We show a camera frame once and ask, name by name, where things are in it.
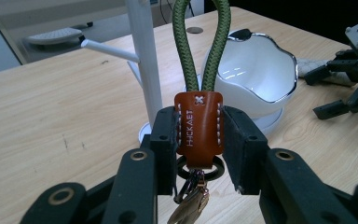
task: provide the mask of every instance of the leather tag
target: leather tag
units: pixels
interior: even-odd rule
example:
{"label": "leather tag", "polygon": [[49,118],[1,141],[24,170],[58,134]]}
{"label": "leather tag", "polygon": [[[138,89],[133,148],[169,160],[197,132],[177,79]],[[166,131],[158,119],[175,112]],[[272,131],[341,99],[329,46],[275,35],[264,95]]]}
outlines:
{"label": "leather tag", "polygon": [[215,91],[188,91],[175,96],[179,113],[177,153],[189,169],[212,169],[213,157],[223,152],[223,96]]}

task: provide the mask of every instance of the white object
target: white object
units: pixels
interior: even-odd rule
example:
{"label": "white object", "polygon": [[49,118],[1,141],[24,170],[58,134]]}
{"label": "white object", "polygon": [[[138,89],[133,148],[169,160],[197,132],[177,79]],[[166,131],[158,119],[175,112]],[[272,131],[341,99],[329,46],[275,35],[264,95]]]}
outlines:
{"label": "white object", "polygon": [[138,69],[133,63],[129,63],[129,66],[144,91],[147,115],[149,118],[149,122],[146,123],[139,132],[139,141],[142,142],[144,135],[151,133],[156,115],[158,111],[162,109],[156,44],[153,33],[150,2],[145,0],[126,0],[126,6],[135,54],[89,40],[85,40],[87,42],[85,42],[82,47],[138,63]]}
{"label": "white object", "polygon": [[224,105],[242,110],[268,134],[280,121],[297,79],[295,56],[269,36],[252,33],[247,40],[227,41],[214,90],[223,94]]}
{"label": "white object", "polygon": [[51,31],[40,35],[28,36],[25,39],[31,44],[53,45],[53,44],[61,44],[71,39],[79,38],[81,36],[83,36],[81,30],[77,30],[74,28],[63,28],[60,30]]}

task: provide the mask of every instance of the green rope lanyard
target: green rope lanyard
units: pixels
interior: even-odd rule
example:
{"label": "green rope lanyard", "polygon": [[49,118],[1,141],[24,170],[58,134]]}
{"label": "green rope lanyard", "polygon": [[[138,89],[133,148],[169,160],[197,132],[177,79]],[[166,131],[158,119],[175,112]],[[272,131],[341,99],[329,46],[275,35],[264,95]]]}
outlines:
{"label": "green rope lanyard", "polygon": [[[190,0],[176,0],[175,2],[172,15],[173,35],[185,76],[186,89],[187,91],[198,91],[199,82],[197,81],[196,68],[194,66],[190,46],[187,41],[185,26],[185,12],[189,2]],[[217,8],[219,21],[213,44],[205,65],[201,86],[202,91],[214,90],[217,69],[219,67],[220,59],[222,58],[229,32],[229,26],[231,24],[231,12],[228,0],[213,0],[213,2]]]}

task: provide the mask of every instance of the key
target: key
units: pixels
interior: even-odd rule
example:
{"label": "key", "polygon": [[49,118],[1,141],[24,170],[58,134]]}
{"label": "key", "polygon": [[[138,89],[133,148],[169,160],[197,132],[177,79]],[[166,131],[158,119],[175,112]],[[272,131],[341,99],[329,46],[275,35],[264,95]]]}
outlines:
{"label": "key", "polygon": [[199,184],[188,193],[179,206],[175,209],[168,224],[192,224],[201,215],[202,210],[205,208],[209,201],[209,190],[206,188],[206,182],[202,177]]}

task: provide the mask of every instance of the table surface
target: table surface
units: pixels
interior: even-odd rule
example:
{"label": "table surface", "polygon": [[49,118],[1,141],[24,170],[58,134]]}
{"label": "table surface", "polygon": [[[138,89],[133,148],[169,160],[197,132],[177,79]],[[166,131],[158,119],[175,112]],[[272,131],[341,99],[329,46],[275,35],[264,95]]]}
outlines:
{"label": "table surface", "polygon": [[[332,60],[348,46],[233,7],[231,30],[271,36],[297,58]],[[198,71],[211,46],[217,13],[186,20],[203,33],[188,35]],[[172,25],[155,28],[163,106],[185,83]],[[133,51],[125,36],[106,42]],[[299,153],[326,184],[352,193],[358,184],[358,113],[319,120],[312,109],[346,99],[354,87],[298,81],[270,147]],[[34,200],[61,182],[87,189],[115,175],[122,155],[137,148],[147,122],[143,92],[125,60],[80,49],[0,72],[0,223],[18,223]],[[209,183],[211,198],[199,223],[263,223],[258,197],[240,196],[226,172]],[[158,196],[158,222],[175,209]]]}

